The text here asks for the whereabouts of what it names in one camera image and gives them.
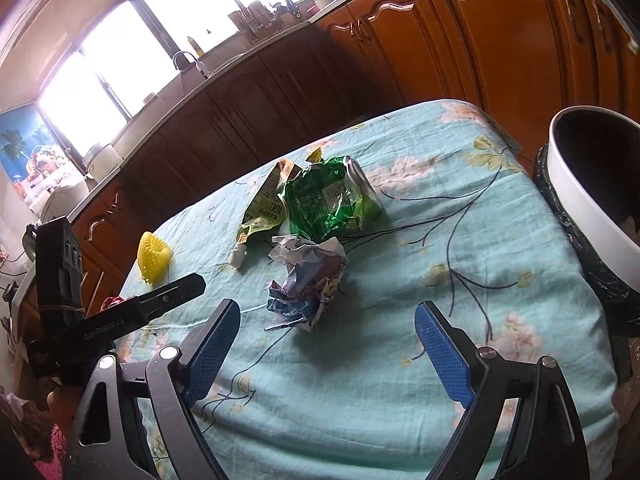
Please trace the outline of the crushed green soda can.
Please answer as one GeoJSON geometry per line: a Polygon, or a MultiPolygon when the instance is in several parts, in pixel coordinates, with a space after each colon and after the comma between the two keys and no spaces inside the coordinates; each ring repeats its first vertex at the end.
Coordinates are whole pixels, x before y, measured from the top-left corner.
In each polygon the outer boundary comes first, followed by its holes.
{"type": "Polygon", "coordinates": [[[356,159],[322,160],[285,183],[281,192],[291,234],[315,243],[362,232],[383,210],[356,159]]]}

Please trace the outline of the knife block with utensils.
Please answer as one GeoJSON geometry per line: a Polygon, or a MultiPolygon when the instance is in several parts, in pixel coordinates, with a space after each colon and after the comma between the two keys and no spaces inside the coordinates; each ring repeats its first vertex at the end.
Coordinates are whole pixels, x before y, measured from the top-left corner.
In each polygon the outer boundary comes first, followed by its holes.
{"type": "Polygon", "coordinates": [[[250,44],[257,44],[281,30],[277,17],[260,1],[254,1],[249,6],[242,6],[240,10],[232,11],[228,18],[250,44]]]}

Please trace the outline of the kitchen sink faucet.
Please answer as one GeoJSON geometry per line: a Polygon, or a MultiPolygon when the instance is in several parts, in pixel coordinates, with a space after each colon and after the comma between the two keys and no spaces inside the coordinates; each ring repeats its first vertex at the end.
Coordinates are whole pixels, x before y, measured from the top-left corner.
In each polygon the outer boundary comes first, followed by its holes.
{"type": "Polygon", "coordinates": [[[204,79],[209,78],[209,70],[206,65],[192,52],[179,50],[171,57],[172,64],[179,72],[195,68],[204,79]]]}

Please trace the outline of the wooden kitchen cabinets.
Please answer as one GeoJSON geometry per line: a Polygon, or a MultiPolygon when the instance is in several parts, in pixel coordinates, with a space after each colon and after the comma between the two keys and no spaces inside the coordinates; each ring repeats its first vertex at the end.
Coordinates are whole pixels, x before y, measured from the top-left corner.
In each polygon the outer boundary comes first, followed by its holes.
{"type": "Polygon", "coordinates": [[[88,312],[142,233],[265,162],[406,105],[471,102],[530,165],[561,108],[639,114],[639,0],[338,0],[218,68],[149,125],[70,222],[88,312]]]}

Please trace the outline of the teal floral tablecloth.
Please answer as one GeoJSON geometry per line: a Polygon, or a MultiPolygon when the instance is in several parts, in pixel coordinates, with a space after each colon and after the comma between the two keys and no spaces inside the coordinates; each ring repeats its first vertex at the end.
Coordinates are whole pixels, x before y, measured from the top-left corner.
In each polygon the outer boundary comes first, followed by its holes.
{"type": "Polygon", "coordinates": [[[194,416],[233,479],[422,479],[462,415],[424,356],[413,312],[431,300],[454,326],[505,358],[553,356],[578,409],[590,472],[612,469],[617,379],[597,296],[563,229],[476,107],[434,101],[322,140],[352,156],[382,214],[344,247],[348,263],[311,332],[281,330],[266,307],[285,268],[270,244],[227,259],[267,167],[180,211],[158,229],[170,278],[195,272],[204,294],[118,345],[127,361],[178,344],[220,300],[241,328],[194,416]]]}

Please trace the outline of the crumpled white paper ball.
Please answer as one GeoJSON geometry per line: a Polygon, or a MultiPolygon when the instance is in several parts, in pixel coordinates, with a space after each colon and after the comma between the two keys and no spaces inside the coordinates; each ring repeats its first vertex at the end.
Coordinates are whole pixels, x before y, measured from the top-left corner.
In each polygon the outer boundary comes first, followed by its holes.
{"type": "Polygon", "coordinates": [[[341,283],[348,263],[344,247],[335,236],[314,243],[288,234],[274,236],[272,242],[269,258],[283,264],[288,275],[282,284],[272,281],[268,287],[267,310],[278,322],[265,331],[297,327],[311,332],[341,283]]]}

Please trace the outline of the yellow foam fruit net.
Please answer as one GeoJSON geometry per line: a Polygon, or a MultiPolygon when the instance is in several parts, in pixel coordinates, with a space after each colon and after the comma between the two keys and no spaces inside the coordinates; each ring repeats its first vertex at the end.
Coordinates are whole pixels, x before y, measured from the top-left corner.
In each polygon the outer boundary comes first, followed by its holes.
{"type": "Polygon", "coordinates": [[[140,238],[137,264],[142,280],[154,284],[166,274],[172,258],[171,248],[157,235],[146,231],[140,238]]]}

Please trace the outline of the grey kitchen countertop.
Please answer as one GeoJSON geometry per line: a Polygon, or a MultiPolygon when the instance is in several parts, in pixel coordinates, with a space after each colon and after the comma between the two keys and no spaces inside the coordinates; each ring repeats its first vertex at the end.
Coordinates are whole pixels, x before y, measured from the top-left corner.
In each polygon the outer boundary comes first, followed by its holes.
{"type": "Polygon", "coordinates": [[[433,0],[335,0],[309,21],[228,58],[209,78],[188,70],[74,223],[156,226],[250,170],[362,120],[460,98],[462,84],[433,0]]]}

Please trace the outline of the green drink pouch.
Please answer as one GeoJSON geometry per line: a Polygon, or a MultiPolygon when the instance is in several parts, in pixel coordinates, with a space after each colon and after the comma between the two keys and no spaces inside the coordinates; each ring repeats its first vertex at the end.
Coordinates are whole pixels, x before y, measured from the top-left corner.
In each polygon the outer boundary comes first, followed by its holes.
{"type": "Polygon", "coordinates": [[[285,204],[280,193],[289,180],[299,174],[300,168],[292,160],[281,158],[263,178],[259,178],[255,194],[243,214],[228,263],[239,269],[244,261],[247,242],[257,233],[274,229],[284,221],[285,204]]]}

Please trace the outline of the black trash bag liner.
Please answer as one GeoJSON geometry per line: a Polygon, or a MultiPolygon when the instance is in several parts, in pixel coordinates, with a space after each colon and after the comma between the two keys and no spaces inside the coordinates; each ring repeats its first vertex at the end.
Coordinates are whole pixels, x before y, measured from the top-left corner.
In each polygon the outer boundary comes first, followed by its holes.
{"type": "Polygon", "coordinates": [[[587,237],[562,206],[551,183],[548,145],[538,151],[533,182],[564,230],[582,266],[582,274],[602,304],[608,329],[629,338],[639,336],[639,293],[619,278],[597,255],[587,237]]]}

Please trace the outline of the white round trash bin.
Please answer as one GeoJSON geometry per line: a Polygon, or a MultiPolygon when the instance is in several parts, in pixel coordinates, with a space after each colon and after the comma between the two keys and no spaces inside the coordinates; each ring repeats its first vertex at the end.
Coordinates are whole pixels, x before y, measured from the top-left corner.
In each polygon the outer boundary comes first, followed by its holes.
{"type": "Polygon", "coordinates": [[[549,180],[600,260],[639,288],[639,124],[592,105],[556,113],[549,126],[549,180]]]}

